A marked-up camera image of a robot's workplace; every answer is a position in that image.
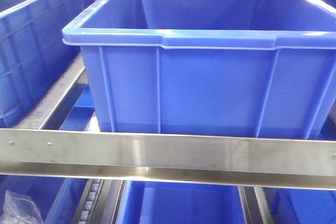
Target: metal support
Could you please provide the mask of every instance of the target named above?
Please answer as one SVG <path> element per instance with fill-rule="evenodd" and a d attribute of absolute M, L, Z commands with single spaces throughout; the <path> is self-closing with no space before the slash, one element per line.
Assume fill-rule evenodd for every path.
<path fill-rule="evenodd" d="M 336 189 L 336 142 L 0 130 L 0 173 Z"/>
<path fill-rule="evenodd" d="M 79 54 L 36 107 L 15 127 L 59 129 L 87 84 L 83 59 Z"/>

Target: stainless steel bar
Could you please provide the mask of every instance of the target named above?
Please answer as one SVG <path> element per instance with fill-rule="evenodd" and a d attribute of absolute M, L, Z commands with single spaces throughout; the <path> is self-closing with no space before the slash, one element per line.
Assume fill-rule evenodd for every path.
<path fill-rule="evenodd" d="M 0 173 L 336 189 L 336 142 L 0 130 Z"/>
<path fill-rule="evenodd" d="M 123 194 L 123 186 L 124 181 L 112 180 L 101 223 L 114 224 L 116 222 L 120 200 Z"/>
<path fill-rule="evenodd" d="M 254 188 L 251 186 L 238 186 L 238 190 L 245 217 L 245 223 L 266 224 L 262 219 Z"/>
<path fill-rule="evenodd" d="M 84 63 L 79 54 L 36 107 L 15 127 L 57 130 L 87 84 Z"/>
<path fill-rule="evenodd" d="M 270 210 L 269 210 L 269 207 L 266 201 L 264 189 L 261 187 L 254 187 L 253 189 L 254 189 L 255 196 L 258 201 L 259 210 L 261 213 L 263 223 L 264 224 L 274 224 L 272 215 L 270 213 Z"/>
<path fill-rule="evenodd" d="M 336 176 L 334 141 L 1 129 L 0 147 L 11 162 Z"/>

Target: plastic bag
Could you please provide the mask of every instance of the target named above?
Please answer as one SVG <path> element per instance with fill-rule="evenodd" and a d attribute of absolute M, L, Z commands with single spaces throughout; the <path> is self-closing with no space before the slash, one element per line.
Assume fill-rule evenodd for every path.
<path fill-rule="evenodd" d="M 38 207 L 29 196 L 6 191 L 1 224 L 43 224 Z"/>

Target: metal shelf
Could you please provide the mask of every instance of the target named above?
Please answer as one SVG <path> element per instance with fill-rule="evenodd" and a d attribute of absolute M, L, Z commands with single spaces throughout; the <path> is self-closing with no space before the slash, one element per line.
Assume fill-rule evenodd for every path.
<path fill-rule="evenodd" d="M 20 129 L 0 129 L 0 174 L 115 179 L 111 223 L 125 179 L 238 185 L 247 223 L 272 223 L 261 186 L 336 189 L 333 141 L 54 131 L 86 86 L 78 56 Z"/>

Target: metal frame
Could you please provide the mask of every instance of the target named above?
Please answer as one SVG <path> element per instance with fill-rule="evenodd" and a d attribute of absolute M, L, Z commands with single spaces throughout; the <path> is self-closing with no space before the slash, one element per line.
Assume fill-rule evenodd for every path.
<path fill-rule="evenodd" d="M 336 142 L 0 130 L 0 173 L 336 189 Z"/>

